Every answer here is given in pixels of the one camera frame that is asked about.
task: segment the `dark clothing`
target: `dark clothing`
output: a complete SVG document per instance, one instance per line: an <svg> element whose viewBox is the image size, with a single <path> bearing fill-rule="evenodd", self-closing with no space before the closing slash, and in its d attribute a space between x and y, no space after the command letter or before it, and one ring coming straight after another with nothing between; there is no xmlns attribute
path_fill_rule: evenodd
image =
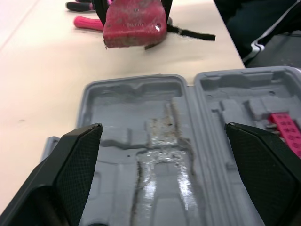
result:
<svg viewBox="0 0 301 226"><path fill-rule="evenodd" d="M296 0L214 1L243 61L264 49L258 40L297 4Z"/></svg>

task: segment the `white table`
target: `white table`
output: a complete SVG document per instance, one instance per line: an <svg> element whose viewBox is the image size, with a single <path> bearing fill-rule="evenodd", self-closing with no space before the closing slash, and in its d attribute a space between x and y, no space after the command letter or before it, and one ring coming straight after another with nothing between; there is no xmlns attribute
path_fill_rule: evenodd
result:
<svg viewBox="0 0 301 226"><path fill-rule="evenodd" d="M216 42L169 34L148 51L106 50L100 33L74 29L79 14L67 12L62 0L27 0L25 8L12 2L20 1L8 1L9 13L0 13L0 21L16 16L0 23L0 30L5 28L0 39L0 212L39 163L46 138L75 128L88 83L156 73L180 74L192 83L199 72L244 67L212 0L174 0L170 16L181 28L216 34Z"/></svg>

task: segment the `pink handle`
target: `pink handle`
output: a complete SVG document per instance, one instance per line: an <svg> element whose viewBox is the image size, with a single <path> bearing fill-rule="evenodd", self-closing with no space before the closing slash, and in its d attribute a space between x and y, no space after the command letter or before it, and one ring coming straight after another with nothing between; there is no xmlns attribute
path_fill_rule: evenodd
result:
<svg viewBox="0 0 301 226"><path fill-rule="evenodd" d="M73 21L77 28L86 28L103 32L103 24L99 19L90 19L83 16L75 17Z"/></svg>

